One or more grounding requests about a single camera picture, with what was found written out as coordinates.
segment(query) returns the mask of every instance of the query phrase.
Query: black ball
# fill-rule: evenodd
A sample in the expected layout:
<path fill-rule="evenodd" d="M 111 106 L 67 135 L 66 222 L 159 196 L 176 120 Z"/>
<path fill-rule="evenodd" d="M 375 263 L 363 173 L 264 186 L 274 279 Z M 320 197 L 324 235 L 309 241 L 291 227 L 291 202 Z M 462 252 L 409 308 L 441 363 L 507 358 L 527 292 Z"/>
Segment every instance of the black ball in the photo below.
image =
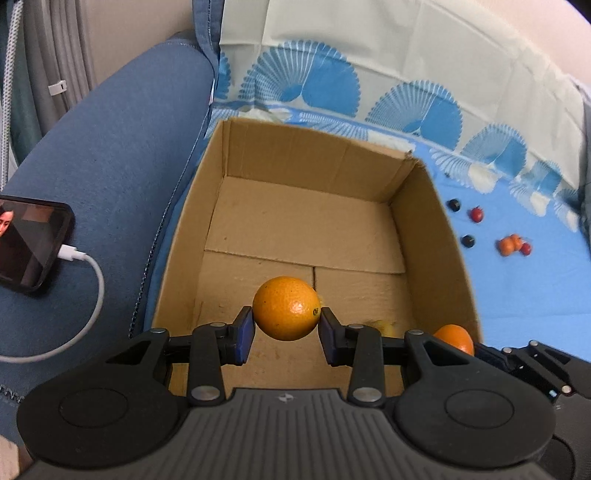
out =
<path fill-rule="evenodd" d="M 451 199 L 447 202 L 447 206 L 452 212 L 457 212 L 462 207 L 462 204 L 458 199 Z"/>
<path fill-rule="evenodd" d="M 462 245 L 466 248 L 472 248 L 476 243 L 476 239 L 472 235 L 464 235 L 462 237 Z"/>

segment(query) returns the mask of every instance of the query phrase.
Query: pink wall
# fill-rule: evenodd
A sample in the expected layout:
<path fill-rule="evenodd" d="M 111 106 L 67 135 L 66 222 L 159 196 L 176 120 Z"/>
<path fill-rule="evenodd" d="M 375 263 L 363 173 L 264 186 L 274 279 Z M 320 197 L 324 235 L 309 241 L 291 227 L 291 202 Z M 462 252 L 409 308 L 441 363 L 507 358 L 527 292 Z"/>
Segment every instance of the pink wall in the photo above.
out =
<path fill-rule="evenodd" d="M 566 0 L 476 0 L 591 85 L 591 25 Z"/>

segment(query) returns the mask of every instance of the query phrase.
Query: smartphone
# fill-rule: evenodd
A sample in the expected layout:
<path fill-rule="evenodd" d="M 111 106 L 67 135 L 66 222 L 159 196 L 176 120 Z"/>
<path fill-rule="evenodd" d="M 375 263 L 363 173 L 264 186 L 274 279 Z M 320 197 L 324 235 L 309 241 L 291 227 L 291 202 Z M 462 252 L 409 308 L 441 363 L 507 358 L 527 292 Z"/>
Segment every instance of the smartphone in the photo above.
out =
<path fill-rule="evenodd" d="M 73 225 L 65 203 L 0 195 L 0 283 L 38 289 Z"/>

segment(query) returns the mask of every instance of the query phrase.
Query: ribbed gray surface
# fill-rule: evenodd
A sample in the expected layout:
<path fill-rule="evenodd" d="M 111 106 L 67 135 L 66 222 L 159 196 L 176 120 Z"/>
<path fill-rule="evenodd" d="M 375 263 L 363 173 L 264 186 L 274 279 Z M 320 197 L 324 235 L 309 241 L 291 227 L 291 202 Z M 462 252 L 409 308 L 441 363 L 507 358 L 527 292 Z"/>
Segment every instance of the ribbed gray surface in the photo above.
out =
<path fill-rule="evenodd" d="M 238 389 L 196 408 L 159 451 L 103 471 L 36 463 L 24 480 L 548 480 L 536 465 L 495 472 L 441 466 L 410 449 L 377 410 L 336 390 Z"/>

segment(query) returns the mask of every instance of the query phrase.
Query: orange fruit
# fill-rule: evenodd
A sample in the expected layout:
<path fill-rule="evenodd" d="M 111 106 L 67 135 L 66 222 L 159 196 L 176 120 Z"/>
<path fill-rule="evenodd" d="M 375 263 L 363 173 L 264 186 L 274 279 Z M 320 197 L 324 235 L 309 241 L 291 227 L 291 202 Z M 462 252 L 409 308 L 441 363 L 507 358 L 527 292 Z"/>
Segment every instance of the orange fruit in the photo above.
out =
<path fill-rule="evenodd" d="M 496 246 L 499 248 L 499 252 L 501 252 L 503 257 L 508 257 L 515 251 L 513 240 L 508 236 L 506 236 L 503 240 L 499 240 Z"/>
<path fill-rule="evenodd" d="M 252 300 L 252 315 L 259 328 L 275 340 L 298 340 L 320 319 L 320 300 L 305 281 L 293 277 L 267 280 Z"/>
<path fill-rule="evenodd" d="M 515 251 L 518 252 L 519 250 L 521 250 L 521 247 L 523 247 L 523 240 L 521 239 L 521 237 L 514 233 L 513 235 L 509 236 L 509 238 L 513 242 L 513 247 Z"/>
<path fill-rule="evenodd" d="M 433 335 L 468 355 L 474 355 L 474 342 L 466 329 L 459 325 L 444 325 Z"/>

